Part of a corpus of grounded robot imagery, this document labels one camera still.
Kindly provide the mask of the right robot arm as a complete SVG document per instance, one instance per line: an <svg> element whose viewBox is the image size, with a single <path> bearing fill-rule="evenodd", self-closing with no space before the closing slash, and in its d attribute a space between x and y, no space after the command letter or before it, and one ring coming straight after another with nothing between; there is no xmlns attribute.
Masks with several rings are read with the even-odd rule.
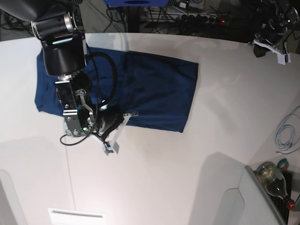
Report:
<svg viewBox="0 0 300 225"><path fill-rule="evenodd" d="M0 8L31 23L34 36L41 42L45 70L58 78L56 95L63 108L67 135L82 140L95 135L106 148L109 134L123 122L122 114L108 113L108 104L117 90L117 68L103 52L92 52L85 40L80 1L78 0L3 0ZM106 59L112 69L112 90L104 100L92 103L91 79L84 73L89 60Z"/></svg>

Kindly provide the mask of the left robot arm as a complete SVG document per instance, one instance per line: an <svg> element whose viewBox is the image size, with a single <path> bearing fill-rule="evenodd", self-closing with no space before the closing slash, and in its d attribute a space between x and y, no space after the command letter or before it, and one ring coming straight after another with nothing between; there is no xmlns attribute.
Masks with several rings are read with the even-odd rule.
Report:
<svg viewBox="0 0 300 225"><path fill-rule="evenodd" d="M287 39L300 30L300 2L298 0L259 0L256 7L260 24L252 44L258 58L272 52L279 64L291 62Z"/></svg>

